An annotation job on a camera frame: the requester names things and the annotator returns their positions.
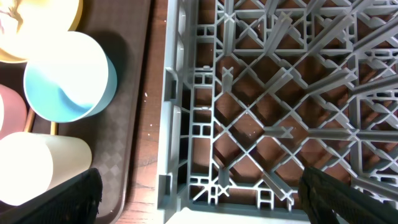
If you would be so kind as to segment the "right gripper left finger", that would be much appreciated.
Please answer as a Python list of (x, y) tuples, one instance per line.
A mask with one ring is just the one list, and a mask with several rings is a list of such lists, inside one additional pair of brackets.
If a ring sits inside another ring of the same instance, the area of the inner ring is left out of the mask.
[(1, 214), (1, 224), (94, 223), (102, 201), (98, 169), (90, 168), (20, 206)]

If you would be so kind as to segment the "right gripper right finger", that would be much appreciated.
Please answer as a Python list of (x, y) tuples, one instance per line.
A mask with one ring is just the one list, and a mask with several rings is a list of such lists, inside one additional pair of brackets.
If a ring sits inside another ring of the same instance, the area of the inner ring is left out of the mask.
[(300, 178), (298, 195), (311, 223), (397, 223), (397, 210), (355, 190), (334, 177), (308, 167)]

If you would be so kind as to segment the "white cup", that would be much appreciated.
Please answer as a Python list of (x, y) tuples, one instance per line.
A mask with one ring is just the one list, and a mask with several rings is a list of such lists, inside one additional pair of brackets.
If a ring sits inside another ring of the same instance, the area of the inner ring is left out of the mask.
[(12, 133), (1, 140), (1, 201), (22, 205), (84, 172), (91, 162), (82, 139)]

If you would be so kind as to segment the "pink bowl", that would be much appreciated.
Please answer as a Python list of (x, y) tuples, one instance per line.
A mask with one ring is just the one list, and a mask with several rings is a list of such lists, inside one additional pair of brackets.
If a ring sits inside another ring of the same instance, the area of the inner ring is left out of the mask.
[(24, 130), (27, 118), (25, 101), (15, 90), (1, 85), (1, 139)]

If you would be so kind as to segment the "blue bowl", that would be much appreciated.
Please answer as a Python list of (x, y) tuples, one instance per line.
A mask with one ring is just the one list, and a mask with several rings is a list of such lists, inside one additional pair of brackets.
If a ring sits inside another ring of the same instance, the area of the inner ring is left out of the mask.
[(87, 34), (55, 34), (24, 70), (29, 106), (43, 119), (70, 123), (103, 111), (115, 96), (118, 75), (100, 44)]

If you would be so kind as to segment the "grey dishwasher rack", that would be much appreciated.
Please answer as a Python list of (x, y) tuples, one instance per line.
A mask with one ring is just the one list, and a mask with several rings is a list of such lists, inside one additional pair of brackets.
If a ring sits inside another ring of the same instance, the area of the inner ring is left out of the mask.
[(169, 1), (161, 223), (306, 223), (316, 167), (397, 208), (397, 1)]

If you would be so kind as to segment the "brown serving tray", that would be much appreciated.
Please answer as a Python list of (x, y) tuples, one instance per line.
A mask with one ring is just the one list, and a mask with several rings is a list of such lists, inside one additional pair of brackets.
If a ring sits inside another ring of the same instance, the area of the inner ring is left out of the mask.
[(151, 2), (149, 0), (83, 0), (77, 31), (92, 36), (118, 73), (118, 87), (100, 113), (59, 127), (62, 135), (81, 138), (93, 152), (93, 167), (103, 181), (97, 223), (115, 223), (129, 190), (139, 85)]

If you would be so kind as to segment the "right wooden chopstick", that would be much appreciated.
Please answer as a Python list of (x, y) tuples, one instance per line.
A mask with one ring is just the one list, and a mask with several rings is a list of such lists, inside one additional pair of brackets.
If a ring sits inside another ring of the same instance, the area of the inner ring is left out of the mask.
[(57, 135), (57, 133), (58, 133), (58, 124), (52, 121), (50, 123), (50, 134)]

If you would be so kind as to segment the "wooden chopstick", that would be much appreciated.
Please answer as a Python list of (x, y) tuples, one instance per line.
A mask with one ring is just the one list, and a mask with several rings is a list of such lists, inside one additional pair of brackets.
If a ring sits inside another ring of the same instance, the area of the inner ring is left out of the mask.
[(58, 124), (52, 121), (50, 123), (50, 134), (57, 135), (57, 133), (58, 133)]
[(32, 131), (32, 127), (34, 125), (34, 119), (35, 119), (35, 112), (32, 108), (29, 108), (27, 119), (25, 121), (24, 132)]

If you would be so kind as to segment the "left wooden chopstick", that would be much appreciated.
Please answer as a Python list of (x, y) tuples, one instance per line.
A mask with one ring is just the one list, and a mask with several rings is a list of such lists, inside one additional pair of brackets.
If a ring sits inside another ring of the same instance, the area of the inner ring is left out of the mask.
[(35, 119), (35, 112), (32, 108), (29, 108), (27, 119), (25, 121), (24, 132), (32, 131), (32, 127), (34, 125), (34, 119)]

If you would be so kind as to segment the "yellow plate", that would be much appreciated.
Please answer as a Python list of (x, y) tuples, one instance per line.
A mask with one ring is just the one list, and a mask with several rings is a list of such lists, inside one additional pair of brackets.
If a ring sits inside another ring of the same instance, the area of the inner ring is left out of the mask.
[(43, 55), (56, 35), (76, 30), (82, 12), (83, 0), (1, 0), (1, 62)]

